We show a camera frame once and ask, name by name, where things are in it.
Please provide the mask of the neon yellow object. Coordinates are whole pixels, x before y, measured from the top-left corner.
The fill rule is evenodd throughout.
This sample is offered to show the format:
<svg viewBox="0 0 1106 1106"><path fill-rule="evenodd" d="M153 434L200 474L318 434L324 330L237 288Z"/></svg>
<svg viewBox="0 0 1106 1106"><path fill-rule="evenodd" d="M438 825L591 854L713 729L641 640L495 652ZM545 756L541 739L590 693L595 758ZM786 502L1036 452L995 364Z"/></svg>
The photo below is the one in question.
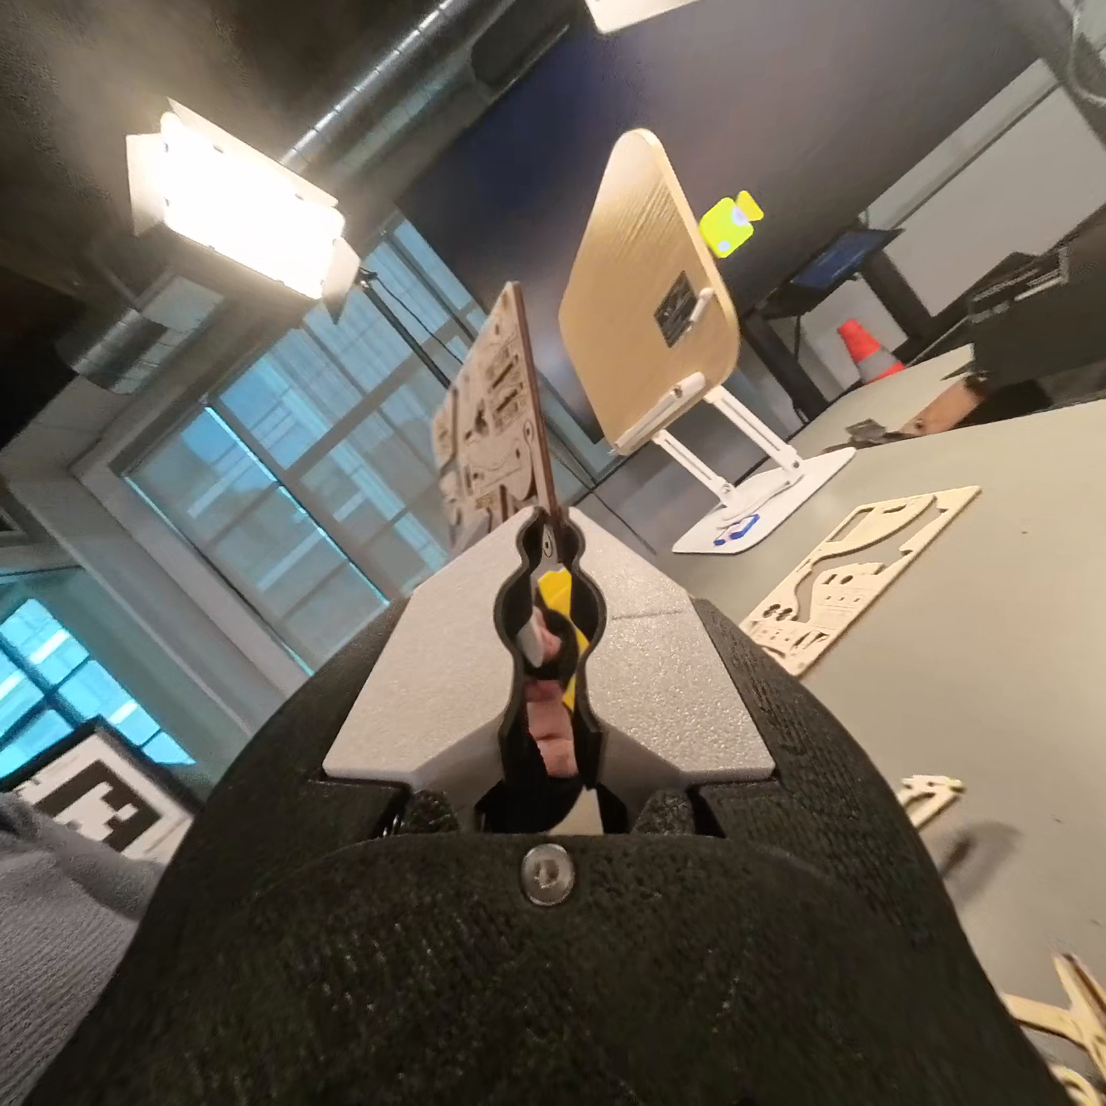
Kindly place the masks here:
<svg viewBox="0 0 1106 1106"><path fill-rule="evenodd" d="M723 198L706 211L698 224L700 237L715 259L727 259L754 234L765 219L761 206L748 190Z"/></svg>

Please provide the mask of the yellow storage bin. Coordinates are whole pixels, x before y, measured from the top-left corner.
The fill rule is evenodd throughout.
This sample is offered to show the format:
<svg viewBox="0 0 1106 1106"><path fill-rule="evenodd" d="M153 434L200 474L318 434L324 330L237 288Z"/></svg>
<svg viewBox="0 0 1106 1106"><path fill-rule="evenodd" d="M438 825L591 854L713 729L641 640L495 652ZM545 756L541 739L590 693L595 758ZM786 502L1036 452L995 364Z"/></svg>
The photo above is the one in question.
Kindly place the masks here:
<svg viewBox="0 0 1106 1106"><path fill-rule="evenodd" d="M574 582L566 569L542 575L534 586L534 609L540 611L544 627L557 640L558 650L545 661L541 679L555 680L561 688L561 701L570 715L576 708L576 676L579 664L590 648L590 640L573 617Z"/></svg>

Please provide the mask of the orange traffic cone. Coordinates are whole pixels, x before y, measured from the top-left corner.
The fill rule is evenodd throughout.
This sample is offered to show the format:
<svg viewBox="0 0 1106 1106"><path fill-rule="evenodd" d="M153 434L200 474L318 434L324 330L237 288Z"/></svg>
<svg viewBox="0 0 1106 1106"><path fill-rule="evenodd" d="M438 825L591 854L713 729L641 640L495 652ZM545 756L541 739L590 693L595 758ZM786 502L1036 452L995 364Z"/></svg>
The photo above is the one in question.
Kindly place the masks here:
<svg viewBox="0 0 1106 1106"><path fill-rule="evenodd" d="M890 378L906 369L903 363L879 343L860 322L852 319L837 327L862 385Z"/></svg>

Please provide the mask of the small tablet on black stand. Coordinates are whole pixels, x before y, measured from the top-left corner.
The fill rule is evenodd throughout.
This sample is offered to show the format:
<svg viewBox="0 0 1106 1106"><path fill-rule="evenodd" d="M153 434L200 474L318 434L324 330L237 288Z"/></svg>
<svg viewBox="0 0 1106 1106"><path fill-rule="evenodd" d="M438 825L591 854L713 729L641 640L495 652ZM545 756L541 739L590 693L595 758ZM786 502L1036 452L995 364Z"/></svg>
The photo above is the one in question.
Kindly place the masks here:
<svg viewBox="0 0 1106 1106"><path fill-rule="evenodd" d="M902 232L854 224L757 303L741 339L800 424L862 384L837 327L860 322L902 363L936 332L936 319L890 257Z"/></svg>

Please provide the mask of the wooden parts sheet curved cutout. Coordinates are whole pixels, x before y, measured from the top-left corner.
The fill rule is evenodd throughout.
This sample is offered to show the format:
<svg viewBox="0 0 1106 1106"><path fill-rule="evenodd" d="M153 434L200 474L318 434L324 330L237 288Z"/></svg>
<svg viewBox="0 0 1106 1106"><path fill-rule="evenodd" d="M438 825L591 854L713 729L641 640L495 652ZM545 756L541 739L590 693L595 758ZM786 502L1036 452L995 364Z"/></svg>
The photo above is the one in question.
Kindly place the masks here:
<svg viewBox="0 0 1106 1106"><path fill-rule="evenodd" d="M966 486L856 507L740 630L790 676L803 676L979 494Z"/></svg>

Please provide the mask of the metal light stand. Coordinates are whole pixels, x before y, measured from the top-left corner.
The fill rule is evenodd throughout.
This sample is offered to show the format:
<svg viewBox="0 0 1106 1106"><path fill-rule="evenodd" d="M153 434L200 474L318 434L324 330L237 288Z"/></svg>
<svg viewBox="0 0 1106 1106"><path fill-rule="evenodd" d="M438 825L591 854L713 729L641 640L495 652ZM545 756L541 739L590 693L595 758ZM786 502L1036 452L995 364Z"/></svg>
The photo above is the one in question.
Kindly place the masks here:
<svg viewBox="0 0 1106 1106"><path fill-rule="evenodd" d="M408 309L393 297L375 272L359 268L355 273L354 284L421 365L430 372L443 389L451 388L455 384L459 368L463 365L457 352L426 324L421 323L413 309ZM454 369L446 370L433 353L425 348L426 344L441 351L453 363Z"/></svg>

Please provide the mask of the wooden book stand white base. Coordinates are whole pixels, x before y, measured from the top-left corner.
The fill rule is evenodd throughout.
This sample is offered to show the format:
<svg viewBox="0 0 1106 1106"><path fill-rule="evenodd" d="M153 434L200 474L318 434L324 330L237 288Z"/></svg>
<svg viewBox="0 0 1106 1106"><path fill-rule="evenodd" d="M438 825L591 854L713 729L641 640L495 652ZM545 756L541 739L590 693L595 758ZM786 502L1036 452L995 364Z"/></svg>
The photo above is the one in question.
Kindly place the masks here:
<svg viewBox="0 0 1106 1106"><path fill-rule="evenodd" d="M623 133L605 164L558 313L562 344L601 436L621 459L662 449L716 498L674 543L683 556L736 556L761 544L833 480L857 449L803 459L724 388L738 320L658 137ZM732 484L670 432L686 411L719 411L775 467ZM738 544L712 546L752 514Z"/></svg>

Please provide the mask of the large dark blue screen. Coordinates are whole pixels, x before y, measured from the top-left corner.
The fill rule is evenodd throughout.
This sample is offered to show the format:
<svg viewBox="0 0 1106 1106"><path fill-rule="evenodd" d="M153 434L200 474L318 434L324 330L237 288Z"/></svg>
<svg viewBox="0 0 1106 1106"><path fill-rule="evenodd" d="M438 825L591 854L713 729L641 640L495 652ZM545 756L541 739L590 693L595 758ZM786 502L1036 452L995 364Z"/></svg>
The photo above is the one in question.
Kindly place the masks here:
<svg viewBox="0 0 1106 1106"><path fill-rule="evenodd" d="M692 3L611 36L580 11L396 206L483 306L521 284L537 368L595 442L558 311L623 133L659 139L695 215L762 207L720 265L744 311L1033 61L994 3Z"/></svg>

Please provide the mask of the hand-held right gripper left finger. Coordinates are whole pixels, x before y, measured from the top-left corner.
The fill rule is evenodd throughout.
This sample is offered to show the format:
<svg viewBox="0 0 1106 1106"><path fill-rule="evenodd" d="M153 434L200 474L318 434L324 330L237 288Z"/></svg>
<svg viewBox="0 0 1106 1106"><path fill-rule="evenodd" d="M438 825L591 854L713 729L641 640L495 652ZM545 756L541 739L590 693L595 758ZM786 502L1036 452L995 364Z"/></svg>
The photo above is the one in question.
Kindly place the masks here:
<svg viewBox="0 0 1106 1106"><path fill-rule="evenodd" d="M537 507L484 536L411 596L322 760L339 783L480 800L503 780L500 737L521 704Z"/></svg>

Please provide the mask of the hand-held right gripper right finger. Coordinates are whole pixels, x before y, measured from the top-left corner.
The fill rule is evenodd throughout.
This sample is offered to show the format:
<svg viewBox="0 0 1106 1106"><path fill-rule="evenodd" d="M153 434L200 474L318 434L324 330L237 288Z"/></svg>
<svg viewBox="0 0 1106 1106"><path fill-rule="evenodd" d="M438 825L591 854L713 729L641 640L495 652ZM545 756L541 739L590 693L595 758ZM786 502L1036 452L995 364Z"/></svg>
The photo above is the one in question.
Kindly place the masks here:
<svg viewBox="0 0 1106 1106"><path fill-rule="evenodd" d="M575 705L598 783L619 800L775 769L750 710L688 593L573 510L573 621L587 643Z"/></svg>

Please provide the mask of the studio light panel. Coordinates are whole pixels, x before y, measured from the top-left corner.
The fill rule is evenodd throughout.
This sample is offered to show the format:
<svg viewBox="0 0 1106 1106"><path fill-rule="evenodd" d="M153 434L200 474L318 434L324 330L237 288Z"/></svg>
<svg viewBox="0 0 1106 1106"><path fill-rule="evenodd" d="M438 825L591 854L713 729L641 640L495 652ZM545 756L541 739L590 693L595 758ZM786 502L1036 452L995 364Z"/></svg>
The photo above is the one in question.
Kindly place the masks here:
<svg viewBox="0 0 1106 1106"><path fill-rule="evenodd" d="M135 239L213 291L341 319L362 263L336 198L178 102L125 143Z"/></svg>
<svg viewBox="0 0 1106 1106"><path fill-rule="evenodd" d="M687 0L586 0L584 7L596 32L601 36L612 36L695 3Z"/></svg>

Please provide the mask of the wooden bicycle model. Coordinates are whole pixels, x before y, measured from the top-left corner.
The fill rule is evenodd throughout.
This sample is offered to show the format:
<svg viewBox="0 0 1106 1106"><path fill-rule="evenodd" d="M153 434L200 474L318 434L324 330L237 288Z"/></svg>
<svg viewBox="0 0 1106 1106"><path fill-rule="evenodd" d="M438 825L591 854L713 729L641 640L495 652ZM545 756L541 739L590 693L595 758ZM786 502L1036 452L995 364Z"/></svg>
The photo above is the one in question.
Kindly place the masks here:
<svg viewBox="0 0 1106 1106"><path fill-rule="evenodd" d="M900 780L895 798L908 822L920 833L960 802L964 793L964 783L957 779L915 775Z"/></svg>

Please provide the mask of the framed black white marker poster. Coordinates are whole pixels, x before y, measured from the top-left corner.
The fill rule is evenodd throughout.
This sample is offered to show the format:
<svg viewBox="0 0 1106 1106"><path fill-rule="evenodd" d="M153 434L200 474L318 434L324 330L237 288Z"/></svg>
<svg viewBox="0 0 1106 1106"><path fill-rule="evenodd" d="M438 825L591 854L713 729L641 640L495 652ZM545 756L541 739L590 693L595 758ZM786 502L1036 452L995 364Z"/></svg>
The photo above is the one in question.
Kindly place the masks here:
<svg viewBox="0 0 1106 1106"><path fill-rule="evenodd" d="M102 718L2 775L1 788L84 839L143 863L168 864L201 809L180 780Z"/></svg>

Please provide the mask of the wooden parts sheet with slots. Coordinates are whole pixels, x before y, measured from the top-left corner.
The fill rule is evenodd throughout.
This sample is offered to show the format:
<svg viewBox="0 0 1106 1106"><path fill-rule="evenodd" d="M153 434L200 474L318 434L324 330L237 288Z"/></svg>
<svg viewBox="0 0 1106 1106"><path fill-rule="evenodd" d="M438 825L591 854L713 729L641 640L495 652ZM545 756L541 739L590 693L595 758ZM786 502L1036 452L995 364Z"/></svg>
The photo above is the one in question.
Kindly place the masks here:
<svg viewBox="0 0 1106 1106"><path fill-rule="evenodd" d="M432 422L455 559L529 507L562 515L521 285L507 282Z"/></svg>

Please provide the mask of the small wooden frame with band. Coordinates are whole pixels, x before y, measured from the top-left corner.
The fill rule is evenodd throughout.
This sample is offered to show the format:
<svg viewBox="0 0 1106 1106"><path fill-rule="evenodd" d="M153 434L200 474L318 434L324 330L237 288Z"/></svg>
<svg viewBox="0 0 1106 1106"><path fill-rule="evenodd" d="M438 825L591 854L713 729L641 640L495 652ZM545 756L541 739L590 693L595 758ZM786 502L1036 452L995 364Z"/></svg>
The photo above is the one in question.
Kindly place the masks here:
<svg viewBox="0 0 1106 1106"><path fill-rule="evenodd" d="M999 997L1014 1022L1028 1034L1065 1042L1082 1054L1093 1067L1090 1078L1056 1059L1045 1058L1053 1081L1070 1104L1104 1104L1104 988L1095 975L1070 950L1050 948L1049 958L1065 1005L1048 1004L1003 992Z"/></svg>

